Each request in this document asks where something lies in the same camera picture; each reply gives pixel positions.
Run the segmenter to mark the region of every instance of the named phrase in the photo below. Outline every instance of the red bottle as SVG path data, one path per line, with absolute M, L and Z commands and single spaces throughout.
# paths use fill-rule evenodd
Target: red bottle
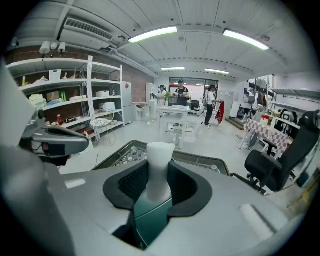
M 62 125 L 62 124 L 63 124 L 62 119 L 61 119 L 61 117 L 60 117 L 59 114 L 58 114 L 58 123 L 59 123 L 59 125 Z

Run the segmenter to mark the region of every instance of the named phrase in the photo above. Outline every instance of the checkered tablecloth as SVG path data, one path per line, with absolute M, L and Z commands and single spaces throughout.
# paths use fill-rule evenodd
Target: checkered tablecloth
M 260 137 L 274 143 L 277 146 L 277 149 L 273 148 L 272 152 L 279 153 L 279 157 L 287 150 L 289 142 L 288 136 L 278 130 L 270 128 L 270 126 L 265 127 L 257 121 L 248 119 L 244 125 L 244 130 L 246 132 L 254 131 Z

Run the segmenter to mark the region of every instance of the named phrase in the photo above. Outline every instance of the red jacket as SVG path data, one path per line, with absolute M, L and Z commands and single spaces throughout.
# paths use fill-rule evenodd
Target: red jacket
M 219 124 L 221 124 L 222 120 L 224 119 L 225 114 L 225 102 L 222 101 L 219 107 L 219 111 L 215 116 L 215 119 L 218 119 Z

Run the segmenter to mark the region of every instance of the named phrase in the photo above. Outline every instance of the black tray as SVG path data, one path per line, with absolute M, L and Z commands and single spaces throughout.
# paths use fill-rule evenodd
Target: black tray
M 132 140 L 120 148 L 118 151 L 109 156 L 106 160 L 98 164 L 94 170 L 109 168 L 113 166 L 123 165 L 134 161 L 147 159 L 147 143 Z M 212 165 L 217 167 L 220 174 L 230 176 L 226 163 L 218 158 L 206 157 L 196 154 L 189 154 L 180 151 L 174 151 L 172 159 L 178 162 L 195 165 L 214 171 Z

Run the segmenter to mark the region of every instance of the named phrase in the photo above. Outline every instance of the black office chair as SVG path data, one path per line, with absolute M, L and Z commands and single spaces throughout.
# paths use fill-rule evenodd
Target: black office chair
M 272 148 L 277 148 L 277 146 L 264 139 L 263 141 L 269 144 L 267 154 L 253 150 L 245 160 L 244 166 L 250 173 L 250 180 L 236 173 L 232 173 L 231 176 L 237 177 L 261 194 L 266 192 L 262 189 L 264 186 L 273 192 L 282 190 L 292 170 L 310 153 L 319 140 L 320 130 L 317 116 L 319 111 L 307 112 L 302 116 L 295 140 L 279 159 L 276 160 L 270 156 Z
M 199 111 L 200 111 L 199 100 L 191 100 L 191 111 L 198 111 L 198 114 L 199 114 Z

